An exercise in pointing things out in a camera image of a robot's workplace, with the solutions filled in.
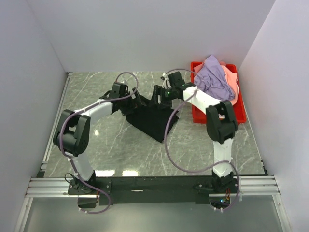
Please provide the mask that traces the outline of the black t shirt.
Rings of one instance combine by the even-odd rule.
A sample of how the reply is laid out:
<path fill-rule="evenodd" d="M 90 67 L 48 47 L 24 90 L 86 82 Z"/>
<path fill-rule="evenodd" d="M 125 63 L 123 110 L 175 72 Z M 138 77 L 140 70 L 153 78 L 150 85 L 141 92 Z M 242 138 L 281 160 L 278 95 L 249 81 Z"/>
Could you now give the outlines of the black t shirt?
<path fill-rule="evenodd" d="M 133 113 L 126 116 L 127 122 L 162 143 L 166 124 L 174 110 L 172 108 L 159 108 L 144 96 L 138 96 L 133 101 L 136 108 Z"/>

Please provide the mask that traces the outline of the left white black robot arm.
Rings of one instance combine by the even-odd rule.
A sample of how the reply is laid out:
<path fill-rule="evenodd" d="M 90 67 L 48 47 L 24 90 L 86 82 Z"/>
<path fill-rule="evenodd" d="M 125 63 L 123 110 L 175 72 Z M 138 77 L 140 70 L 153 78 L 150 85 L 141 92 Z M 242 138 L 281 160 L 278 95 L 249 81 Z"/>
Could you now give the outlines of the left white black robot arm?
<path fill-rule="evenodd" d="M 107 91 L 96 102 L 78 110 L 64 110 L 61 113 L 53 143 L 70 162 L 74 173 L 72 187 L 85 194 L 98 190 L 96 174 L 91 167 L 86 149 L 89 144 L 90 127 L 99 119 L 109 116 L 118 110 L 124 115 L 133 112 L 134 102 L 140 99 L 137 88 L 132 91 L 124 83 L 114 82 L 112 89 Z"/>

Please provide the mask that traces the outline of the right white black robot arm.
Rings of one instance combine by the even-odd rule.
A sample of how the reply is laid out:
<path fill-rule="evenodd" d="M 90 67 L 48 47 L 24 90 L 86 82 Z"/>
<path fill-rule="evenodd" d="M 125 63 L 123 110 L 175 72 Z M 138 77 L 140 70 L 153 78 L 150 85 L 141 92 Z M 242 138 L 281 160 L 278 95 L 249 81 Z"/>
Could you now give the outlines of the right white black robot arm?
<path fill-rule="evenodd" d="M 195 84 L 185 82 L 180 72 L 172 70 L 162 74 L 163 84 L 155 86 L 152 100 L 156 105 L 171 106 L 173 99 L 181 99 L 199 109 L 206 117 L 207 134 L 213 142 L 214 164 L 210 189 L 224 192 L 234 182 L 232 143 L 238 130 L 236 116 L 230 101 L 221 101 L 208 95 Z"/>

